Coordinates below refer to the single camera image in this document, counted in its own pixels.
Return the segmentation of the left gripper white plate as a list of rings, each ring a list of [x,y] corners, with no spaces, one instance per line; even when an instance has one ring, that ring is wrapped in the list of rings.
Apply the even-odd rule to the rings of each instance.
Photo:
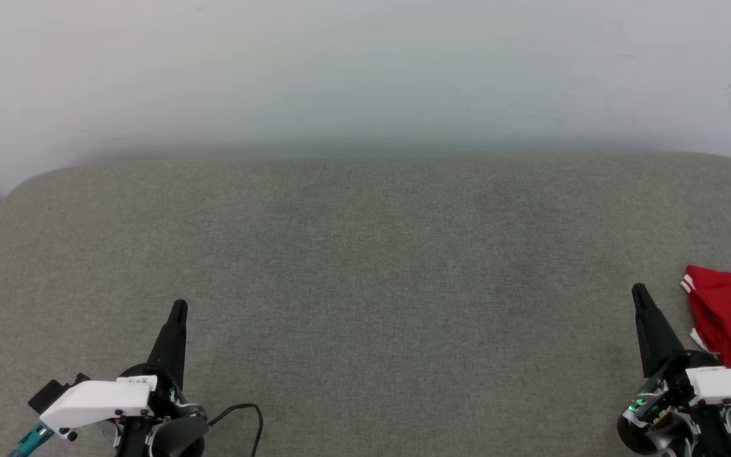
[[[188,402],[185,387],[188,304],[176,299],[147,364],[113,381],[82,382],[63,394],[39,422],[72,442],[79,429],[101,428],[114,457],[203,457],[209,431],[201,405]]]

